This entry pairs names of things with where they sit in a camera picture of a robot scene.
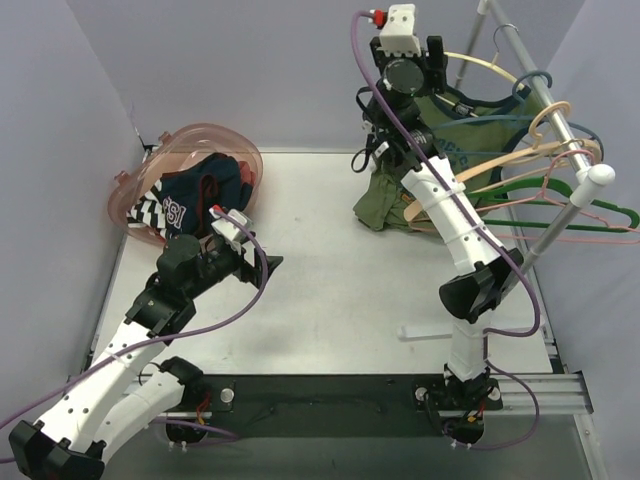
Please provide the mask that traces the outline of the rust red tank top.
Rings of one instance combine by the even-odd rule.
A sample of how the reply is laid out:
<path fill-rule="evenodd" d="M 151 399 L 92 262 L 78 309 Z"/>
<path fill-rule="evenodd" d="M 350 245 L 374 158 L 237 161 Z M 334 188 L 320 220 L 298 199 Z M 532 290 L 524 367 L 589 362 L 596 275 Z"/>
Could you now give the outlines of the rust red tank top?
<path fill-rule="evenodd" d="M 256 173 L 251 169 L 251 165 L 245 161 L 237 162 L 241 182 L 243 184 L 248 184 L 254 186 L 256 184 Z"/>

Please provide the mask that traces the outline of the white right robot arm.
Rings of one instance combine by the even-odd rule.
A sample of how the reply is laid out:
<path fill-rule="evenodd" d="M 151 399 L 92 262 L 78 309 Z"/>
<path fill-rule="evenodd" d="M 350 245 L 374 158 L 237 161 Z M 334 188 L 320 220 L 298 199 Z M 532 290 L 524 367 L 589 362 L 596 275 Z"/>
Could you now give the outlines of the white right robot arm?
<path fill-rule="evenodd" d="M 450 405 L 464 408 L 490 378 L 491 329 L 483 317 L 501 303 L 508 277 L 521 271 L 523 256 L 518 249 L 506 249 L 486 228 L 426 124 L 419 122 L 416 131 L 406 127 L 408 120 L 420 120 L 415 97 L 442 92 L 446 85 L 441 38 L 431 37 L 425 47 L 414 45 L 396 56 L 385 54 L 379 79 L 370 75 L 356 38 L 351 48 L 372 94 L 365 117 L 375 135 L 390 144 L 391 151 L 380 159 L 418 201 L 453 259 L 457 274 L 439 288 L 454 319 L 443 394 Z"/>

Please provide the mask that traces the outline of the black white striped tank top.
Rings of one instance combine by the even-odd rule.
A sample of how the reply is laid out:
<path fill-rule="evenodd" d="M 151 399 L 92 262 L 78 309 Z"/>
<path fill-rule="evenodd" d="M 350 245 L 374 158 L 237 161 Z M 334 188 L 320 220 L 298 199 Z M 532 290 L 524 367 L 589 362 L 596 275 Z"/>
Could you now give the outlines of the black white striped tank top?
<path fill-rule="evenodd" d="M 134 229 L 149 228 L 156 237 L 166 238 L 167 223 L 160 200 L 162 182 L 156 181 L 153 186 L 138 199 L 127 214 L 127 226 Z"/>

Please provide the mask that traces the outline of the teal blue hanger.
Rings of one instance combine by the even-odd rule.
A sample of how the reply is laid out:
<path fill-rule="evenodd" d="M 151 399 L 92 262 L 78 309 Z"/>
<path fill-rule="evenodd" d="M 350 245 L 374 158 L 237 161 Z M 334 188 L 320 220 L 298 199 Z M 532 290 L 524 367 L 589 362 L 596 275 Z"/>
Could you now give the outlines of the teal blue hanger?
<path fill-rule="evenodd" d="M 525 120 L 531 120 L 532 116 L 527 116 L 525 110 L 529 104 L 533 103 L 533 88 L 527 84 L 529 80 L 540 77 L 546 81 L 546 86 L 551 88 L 553 77 L 544 70 L 531 70 L 513 79 L 511 95 L 500 101 L 485 102 L 466 97 L 461 91 L 449 88 L 448 92 L 455 93 L 459 100 L 451 110 L 444 108 L 445 97 L 437 97 L 433 103 L 443 114 L 450 116 L 444 123 L 433 127 L 436 132 L 450 128 L 458 128 L 463 125 L 483 126 L 492 122 L 507 122 L 517 124 Z"/>

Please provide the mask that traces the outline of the beige wooden hanger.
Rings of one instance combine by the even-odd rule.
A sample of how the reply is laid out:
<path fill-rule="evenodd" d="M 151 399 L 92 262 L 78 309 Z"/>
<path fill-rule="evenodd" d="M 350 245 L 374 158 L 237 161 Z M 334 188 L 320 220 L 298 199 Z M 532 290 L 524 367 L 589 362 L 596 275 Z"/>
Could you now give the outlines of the beige wooden hanger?
<path fill-rule="evenodd" d="M 456 174 L 454 179 L 458 182 L 464 183 L 465 181 L 477 177 L 483 173 L 489 172 L 497 167 L 517 165 L 525 163 L 525 158 L 529 161 L 536 160 L 543 156 L 548 156 L 554 153 L 559 153 L 562 147 L 568 146 L 571 143 L 578 143 L 582 148 L 587 150 L 587 153 L 593 157 L 590 164 L 600 163 L 603 159 L 604 148 L 600 145 L 598 140 L 587 140 L 585 138 L 570 138 L 565 141 L 550 142 L 542 144 L 541 141 L 544 137 L 542 133 L 537 130 L 538 125 L 544 119 L 550 119 L 552 113 L 563 113 L 568 116 L 571 113 L 571 104 L 567 101 L 558 101 L 552 103 L 550 106 L 543 108 L 531 121 L 527 133 L 534 140 L 533 144 L 528 148 L 516 150 L 505 155 L 488 160 L 479 166 L 467 169 L 459 174 Z"/>

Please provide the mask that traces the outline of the navy blue garment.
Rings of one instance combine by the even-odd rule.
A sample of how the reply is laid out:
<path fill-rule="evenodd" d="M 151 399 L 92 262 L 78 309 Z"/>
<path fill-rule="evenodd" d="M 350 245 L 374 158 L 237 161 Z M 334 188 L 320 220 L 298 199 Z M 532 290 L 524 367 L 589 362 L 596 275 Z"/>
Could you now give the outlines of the navy blue garment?
<path fill-rule="evenodd" d="M 254 186 L 241 182 L 237 160 L 213 153 L 196 165 L 164 174 L 160 200 L 169 237 L 186 234 L 203 238 L 209 233 L 209 209 L 244 210 Z"/>

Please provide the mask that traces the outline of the cream plastic hanger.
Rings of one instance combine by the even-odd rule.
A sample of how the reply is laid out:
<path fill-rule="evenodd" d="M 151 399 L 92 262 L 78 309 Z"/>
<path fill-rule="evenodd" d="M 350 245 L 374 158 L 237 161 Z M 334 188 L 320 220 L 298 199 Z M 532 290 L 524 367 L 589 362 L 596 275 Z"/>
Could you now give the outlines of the cream plastic hanger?
<path fill-rule="evenodd" d="M 447 89 L 445 90 L 444 94 L 441 95 L 437 95 L 437 97 L 445 97 L 446 101 L 444 103 L 444 108 L 446 110 L 451 110 L 453 105 L 458 103 L 459 100 L 457 98 L 457 95 L 453 92 L 449 93 L 448 89 L 449 88 L 455 88 L 459 91 L 461 91 L 466 97 L 470 98 L 470 99 L 474 99 L 474 100 L 480 100 L 480 101 L 485 101 L 485 102 L 495 102 L 495 101 L 500 101 L 503 98 L 499 99 L 499 100 L 482 100 L 482 99 L 476 99 L 476 98 L 471 98 L 469 96 L 467 96 L 461 89 L 461 84 L 462 81 L 464 80 L 464 74 L 466 73 L 466 69 L 469 63 L 471 63 L 472 65 L 478 66 L 486 71 L 489 71 L 491 74 L 493 74 L 495 77 L 499 77 L 503 80 L 505 80 L 506 82 L 509 83 L 509 86 L 512 87 L 512 83 L 513 83 L 513 79 L 516 79 L 516 77 L 511 74 L 510 72 L 508 72 L 507 70 L 505 70 L 504 68 L 502 68 L 501 66 L 499 66 L 497 64 L 497 58 L 498 58 L 498 54 L 494 55 L 494 58 L 491 61 L 482 59 L 482 58 L 478 58 L 469 54 L 463 54 L 463 53 L 457 53 L 457 52 L 452 52 L 452 51 L 446 51 L 445 55 L 448 57 L 449 60 L 454 59 L 454 60 L 458 60 L 461 62 L 460 64 L 460 69 L 458 71 L 458 73 L 455 76 L 455 85 L 454 86 L 448 86 Z"/>

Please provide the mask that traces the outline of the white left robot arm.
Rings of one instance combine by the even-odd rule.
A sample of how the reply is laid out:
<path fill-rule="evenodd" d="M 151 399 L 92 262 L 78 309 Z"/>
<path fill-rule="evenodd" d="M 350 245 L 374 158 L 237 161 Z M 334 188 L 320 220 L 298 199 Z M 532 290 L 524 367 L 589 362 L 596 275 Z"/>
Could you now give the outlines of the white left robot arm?
<path fill-rule="evenodd" d="M 30 479 L 98 479 L 156 417 L 199 406 L 203 373 L 179 357 L 164 361 L 134 392 L 126 390 L 195 316 L 198 296 L 229 276 L 262 292 L 282 261 L 256 248 L 248 262 L 243 247 L 224 238 L 210 252 L 192 236 L 168 241 L 96 363 L 36 421 L 13 427 L 9 444 L 18 470 Z"/>

